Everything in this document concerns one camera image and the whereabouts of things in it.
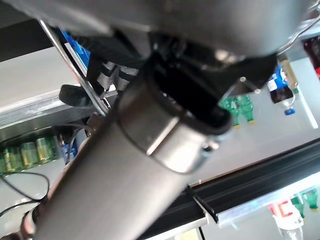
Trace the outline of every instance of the display cooler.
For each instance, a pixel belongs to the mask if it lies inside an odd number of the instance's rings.
[[[235,111],[233,129],[191,176],[189,187],[139,239],[320,239],[320,80],[303,46],[319,32],[315,24],[280,57],[287,60],[296,78],[290,103],[294,112],[286,114],[274,102],[271,83],[245,99],[226,101],[225,107]],[[87,60],[79,56],[79,46],[71,37],[63,34],[85,74]],[[52,186],[66,165],[59,136],[66,129],[73,132],[72,125],[84,124],[96,110],[60,101],[61,86],[78,83],[37,21],[22,16],[18,22],[1,26],[0,38],[2,45],[9,46],[0,54],[0,147],[3,151],[22,148],[25,142],[38,144],[39,138],[51,139],[55,158],[23,171],[47,176]],[[113,89],[106,94],[111,105],[117,97]],[[82,131],[78,145],[85,138]],[[35,198],[46,194],[46,182],[39,176],[10,174],[5,178]],[[0,196],[0,211],[27,201],[2,181]],[[23,205],[2,215],[0,236],[17,231],[24,213],[34,206]],[[126,230],[125,225],[118,227]]]

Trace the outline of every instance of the gray cylindrical pipe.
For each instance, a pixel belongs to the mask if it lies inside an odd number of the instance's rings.
[[[186,185],[111,117],[85,144],[41,218],[36,240],[134,240]]]

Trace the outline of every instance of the refrigerator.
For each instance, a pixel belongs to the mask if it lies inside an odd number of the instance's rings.
[[[78,83],[37,22],[24,19],[1,28],[0,32],[15,32],[20,36],[26,26],[35,28],[40,36],[36,39],[42,41],[17,42],[15,47],[19,51],[1,59],[0,86],[6,89],[0,96],[1,142],[35,129],[73,123],[95,111],[70,107],[59,100],[62,84]],[[318,33],[320,28],[316,25],[303,38]],[[295,114],[285,115],[284,110],[272,102],[267,86],[259,93],[249,93],[255,123],[248,124],[244,116],[240,116],[239,127],[224,136],[219,149],[190,177],[188,184],[198,200],[183,191],[140,240],[280,240],[283,237],[271,206],[284,201],[290,204],[297,196],[303,202],[303,239],[320,239],[317,227],[320,212],[310,208],[304,199],[309,191],[320,191],[320,80],[301,44],[295,44],[286,55],[298,80]],[[55,161],[30,171],[46,175],[52,186],[64,169],[60,153]],[[39,197],[46,193],[46,183],[36,177],[9,177],[30,195]],[[25,201],[1,181],[0,196],[6,196],[0,198],[1,211]],[[24,213],[33,207],[15,208],[0,217],[0,237],[17,231]],[[218,222],[211,217],[213,212]]]

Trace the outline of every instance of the white wall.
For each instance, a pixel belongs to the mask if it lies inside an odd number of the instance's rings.
[[[53,92],[61,85],[77,84],[55,47],[0,62],[0,108]]]
[[[291,63],[299,81],[301,97],[294,104],[296,113],[286,116],[273,104],[267,89],[260,94],[250,94],[254,108],[255,125],[248,125],[244,118],[241,128],[233,129],[205,165],[196,172],[190,184],[243,168],[257,161],[307,143],[320,137],[320,81],[308,58]],[[314,116],[308,116],[308,107]]]

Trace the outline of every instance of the bottle row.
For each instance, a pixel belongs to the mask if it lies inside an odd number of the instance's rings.
[[[57,159],[52,137],[46,136],[21,145],[9,146],[0,152],[0,172],[14,173]]]

